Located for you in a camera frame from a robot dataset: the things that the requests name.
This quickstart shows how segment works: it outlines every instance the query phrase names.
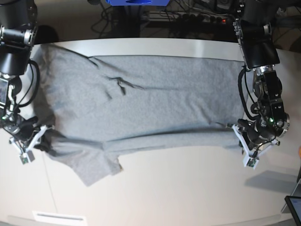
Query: black electrical cord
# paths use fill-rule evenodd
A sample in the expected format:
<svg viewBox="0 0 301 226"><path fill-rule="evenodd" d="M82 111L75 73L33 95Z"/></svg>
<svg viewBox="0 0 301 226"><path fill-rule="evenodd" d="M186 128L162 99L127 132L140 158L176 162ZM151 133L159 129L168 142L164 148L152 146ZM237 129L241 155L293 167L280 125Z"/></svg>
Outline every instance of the black electrical cord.
<svg viewBox="0 0 301 226"><path fill-rule="evenodd" d="M172 25L172 23L171 23L171 20L170 20L170 18L169 18L169 15L168 15L168 13L165 11L165 13L166 13L166 16L167 16L167 18L168 18L168 20L169 20L169 25L171 26ZM170 29L171 28L169 28L169 31L168 31L168 37L170 38Z"/></svg>
<svg viewBox="0 0 301 226"><path fill-rule="evenodd" d="M11 132L9 132L5 127L3 127L3 129L4 129L7 133L9 133L10 135L12 135L13 138L15 139L15 141L18 143L19 148L22 149L22 150L24 150L23 147L22 147L22 145L20 144L20 141L15 137L15 135L12 134Z"/></svg>
<svg viewBox="0 0 301 226"><path fill-rule="evenodd" d="M283 18L277 18L275 25L278 27L301 27L301 15L287 16Z"/></svg>
<svg viewBox="0 0 301 226"><path fill-rule="evenodd" d="M153 36L153 35L155 35L155 34L161 32L161 31L163 31L163 30L165 30L165 29L166 29L166 28L161 28L161 29L155 31L153 34L149 35L148 38L150 38L151 36Z"/></svg>
<svg viewBox="0 0 301 226"><path fill-rule="evenodd" d="M27 89L25 95L22 97L22 99L19 101L19 103L14 107L13 112L15 112L15 110L19 107L19 105L21 104L21 102L24 100L24 98L27 96L27 94L29 93L30 89L32 88L34 73L33 73L32 65L29 64L29 66L30 66L30 69L32 71L32 80L30 82L29 88Z"/></svg>
<svg viewBox="0 0 301 226"><path fill-rule="evenodd" d="M291 28L291 29L288 29L286 32L284 32L283 34L281 34L278 38L276 38L273 43L276 43L279 39L281 39L284 35L286 35L289 31L293 30L295 28Z"/></svg>
<svg viewBox="0 0 301 226"><path fill-rule="evenodd" d="M102 4L101 1L100 1L100 6L101 6L101 8L103 9L102 13L103 13L103 12L105 13L107 23L105 24L104 28L99 32L98 38L101 38L101 36L103 35L103 32L105 31L105 29L106 29L106 28L108 27L108 25L109 25L109 14L107 13L106 8L103 6L103 4Z"/></svg>
<svg viewBox="0 0 301 226"><path fill-rule="evenodd" d="M181 9L183 9L185 12L187 12L187 10L182 6L182 4L180 2L178 2L177 0L174 0L179 6Z"/></svg>
<svg viewBox="0 0 301 226"><path fill-rule="evenodd" d="M25 98L26 95L24 95L24 97L22 98L22 100L16 105L15 109L17 109L17 107L26 107L28 105L30 105L32 103L32 101L35 99L38 90L39 90L39 86L40 86L40 70L39 70L39 66L37 64L37 62L30 60L29 61L31 70L32 70L32 74L33 74L33 69L32 69L32 65L35 67L36 69L36 74L37 74L37 78L36 78L36 86L34 88L34 91L32 93L32 97L25 103L25 104L21 104L21 101Z"/></svg>
<svg viewBox="0 0 301 226"><path fill-rule="evenodd" d="M259 151L259 148L260 148L260 147L262 147L262 146L264 146L264 145L266 145L266 144L268 144L268 143L273 142L275 139L276 139L276 135L274 135L274 138L273 138L273 139L270 139L270 140L268 140L268 141L266 141L266 142L263 142L261 145L259 145L259 146L256 148L256 150L254 151L253 158L256 158L256 157L257 157L258 151Z"/></svg>
<svg viewBox="0 0 301 226"><path fill-rule="evenodd" d="M245 70L245 85L246 85L246 91L247 91L250 99L252 100L253 104L255 104L255 101L254 101L253 97L251 96L251 93L250 93L249 88L248 88L248 84L246 82L246 70Z"/></svg>
<svg viewBox="0 0 301 226"><path fill-rule="evenodd" d="M99 34L99 38L103 35L104 30L109 25L110 20L109 20L109 14L107 13L107 10L110 9L110 8L112 8L112 6L110 6L108 8L105 8L101 2L100 2L100 6L101 6L101 8L103 10L102 13L101 13L101 18L97 22L95 22L94 24L92 24L91 27L90 27L90 29L93 32ZM97 26L98 24L100 24L103 20L105 20L107 22L106 25L105 25L105 27L101 31L96 30L95 26Z"/></svg>
<svg viewBox="0 0 301 226"><path fill-rule="evenodd" d="M301 11L298 9L298 7L295 6L295 8L296 8L296 10L298 10L298 12L301 14Z"/></svg>
<svg viewBox="0 0 301 226"><path fill-rule="evenodd" d="M244 108L244 111L245 111L247 117L250 120L254 121L254 120L259 119L260 115L252 116L249 113L248 108L246 106L246 101L245 101L245 98L244 98L243 87L242 87L242 78L243 78L245 73L246 73L246 67L244 66L243 69L240 71L240 73L238 75L238 91L239 91L239 96L240 96L241 103L243 105L243 108Z"/></svg>

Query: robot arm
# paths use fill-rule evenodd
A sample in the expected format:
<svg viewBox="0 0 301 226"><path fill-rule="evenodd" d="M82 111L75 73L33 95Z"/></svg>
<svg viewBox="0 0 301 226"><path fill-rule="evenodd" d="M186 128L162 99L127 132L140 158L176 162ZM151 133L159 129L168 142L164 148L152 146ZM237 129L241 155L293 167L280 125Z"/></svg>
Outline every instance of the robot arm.
<svg viewBox="0 0 301 226"><path fill-rule="evenodd" d="M245 166L253 168L258 164L259 156L264 153L261 151L259 154L260 147L280 145L277 137L283 136L290 125L289 115L285 113L281 98L282 84L273 69L280 60L271 39L269 23L279 6L268 0L247 0L240 3L233 23L246 65L238 76L238 90L249 120L239 119L239 126L232 128L246 154ZM246 77L247 71L254 73L253 91L257 101L250 96L253 115L247 109L242 89L243 77Z"/></svg>
<svg viewBox="0 0 301 226"><path fill-rule="evenodd" d="M12 135L23 164L34 160L32 148L41 143L46 126L37 126L38 118L25 120L20 108L31 103L38 91L39 67L30 60L37 31L37 7L33 0L0 0L0 126ZM22 89L20 76L28 67L36 69L36 88L25 104L17 103Z"/></svg>

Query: gray t-shirt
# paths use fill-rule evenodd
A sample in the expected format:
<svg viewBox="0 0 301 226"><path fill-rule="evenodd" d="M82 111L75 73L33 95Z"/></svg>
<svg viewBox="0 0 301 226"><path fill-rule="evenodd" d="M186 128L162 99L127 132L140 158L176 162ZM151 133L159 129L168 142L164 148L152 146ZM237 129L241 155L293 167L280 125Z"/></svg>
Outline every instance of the gray t-shirt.
<svg viewBox="0 0 301 226"><path fill-rule="evenodd" d="M37 60L41 83L35 113L41 123L55 125L47 133L49 156L70 166L87 186L120 172L121 154L192 145L238 147L224 125L244 113L237 86L242 62L86 58L53 45L42 45Z"/></svg>

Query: white table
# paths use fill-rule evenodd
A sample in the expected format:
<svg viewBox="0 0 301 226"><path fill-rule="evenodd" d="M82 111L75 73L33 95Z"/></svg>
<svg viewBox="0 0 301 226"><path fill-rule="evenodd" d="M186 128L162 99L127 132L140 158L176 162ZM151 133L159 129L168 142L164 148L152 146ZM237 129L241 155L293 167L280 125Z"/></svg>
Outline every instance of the white table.
<svg viewBox="0 0 301 226"><path fill-rule="evenodd" d="M110 39L57 45L88 57L243 60L237 44L206 40ZM300 167L301 55L278 53L281 64L275 68L291 126L281 146L263 156L256 170L243 167L241 153L221 147L182 147L121 156L122 173L87 188L71 169L38 151L34 163L21 166L7 145L0 152L0 220L7 221L8 215L32 219L32 210L86 216L90 226L263 226L291 218L280 211ZM8 136L0 133L6 143ZM20 191L27 196L21 198Z"/></svg>

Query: metal bracket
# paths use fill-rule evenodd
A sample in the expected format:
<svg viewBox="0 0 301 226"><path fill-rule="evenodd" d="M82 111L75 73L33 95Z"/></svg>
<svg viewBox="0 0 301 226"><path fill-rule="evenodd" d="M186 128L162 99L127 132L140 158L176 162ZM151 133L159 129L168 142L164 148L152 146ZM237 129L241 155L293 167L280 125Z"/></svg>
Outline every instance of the metal bracket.
<svg viewBox="0 0 301 226"><path fill-rule="evenodd" d="M34 155L32 153L32 149L34 148L35 145L37 145L39 143L39 139L45 134L45 132L48 129L52 129L52 128L53 127L48 127L46 125L42 125L40 128L40 131L33 137L32 141L30 142L28 147L25 149L17 143L17 141L14 137L11 137L9 139L9 143L12 146L14 146L15 149L18 151L19 158L23 165L26 163L31 163L32 161L35 160Z"/></svg>
<svg viewBox="0 0 301 226"><path fill-rule="evenodd" d="M244 139L244 137L242 136L241 132L239 131L239 126L238 125L233 125L232 129L234 130L235 135L239 138L243 149L244 149L244 158L243 158L243 164L244 167L249 166L252 167L253 169L256 168L256 166L259 163L259 157L263 156L269 149L271 149L274 145L278 144L278 140L274 139L271 141L271 143L265 147L261 152L259 152L259 154L257 155L256 158L253 157L254 152L251 151L248 147L248 145L246 144L246 141Z"/></svg>

